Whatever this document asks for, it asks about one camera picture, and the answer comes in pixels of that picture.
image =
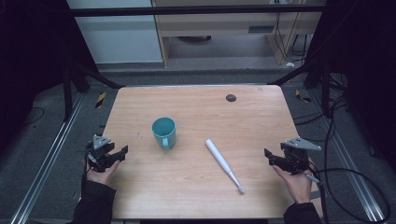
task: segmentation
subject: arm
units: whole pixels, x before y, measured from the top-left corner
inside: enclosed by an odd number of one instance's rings
[[[111,223],[116,191],[108,186],[120,162],[116,161],[104,173],[89,170],[81,199],[76,206],[71,224]]]
[[[321,223],[315,206],[311,203],[312,182],[305,174],[290,175],[273,165],[276,173],[282,177],[294,204],[284,214],[286,224]]]

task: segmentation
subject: black sleeve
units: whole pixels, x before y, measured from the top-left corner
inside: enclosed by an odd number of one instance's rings
[[[285,224],[319,224],[320,217],[312,203],[294,203],[283,215]]]
[[[115,194],[109,186],[87,181],[70,224],[110,224]]]

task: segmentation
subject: table hole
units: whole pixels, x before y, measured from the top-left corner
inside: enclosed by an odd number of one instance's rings
[[[234,101],[236,101],[236,96],[233,95],[233,94],[228,94],[228,95],[225,97],[225,99],[226,99],[228,102],[234,102]]]

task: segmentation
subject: wooden table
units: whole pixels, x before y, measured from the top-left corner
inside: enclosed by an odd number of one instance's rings
[[[228,102],[228,94],[236,101]],[[157,145],[151,132],[159,117],[177,123],[177,144],[169,151]],[[268,165],[264,148],[283,156],[280,142],[297,135],[278,86],[120,89],[104,132],[116,148],[130,149],[112,180],[117,190],[113,217],[282,217],[292,199]],[[208,138],[245,194],[205,146]]]

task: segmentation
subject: hand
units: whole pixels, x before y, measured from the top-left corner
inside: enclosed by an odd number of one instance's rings
[[[308,179],[305,174],[312,175],[309,170],[297,175],[290,175],[283,171],[278,166],[273,165],[276,173],[282,177],[288,188],[289,194],[295,203],[310,203],[312,181]]]
[[[91,180],[93,182],[97,182],[100,184],[107,185],[110,183],[110,180],[113,178],[114,173],[119,167],[120,161],[115,161],[113,165],[106,169],[103,173],[97,173],[93,169],[88,166],[87,180]]]

